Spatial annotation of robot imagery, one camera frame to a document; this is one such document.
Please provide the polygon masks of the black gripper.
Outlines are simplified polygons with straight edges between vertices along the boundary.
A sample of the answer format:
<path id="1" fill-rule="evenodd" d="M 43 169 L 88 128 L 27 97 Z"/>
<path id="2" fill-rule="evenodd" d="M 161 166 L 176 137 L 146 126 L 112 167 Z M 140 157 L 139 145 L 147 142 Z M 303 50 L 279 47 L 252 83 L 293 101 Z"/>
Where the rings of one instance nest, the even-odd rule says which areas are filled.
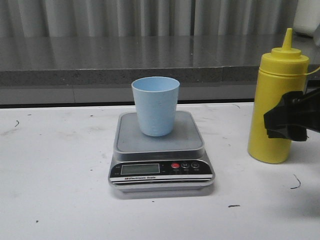
<path id="1" fill-rule="evenodd" d="M 307 129 L 320 132 L 320 89 L 306 94 L 302 91 L 285 93 L 278 104 L 263 115 L 263 120 L 270 139 L 306 141 Z"/>

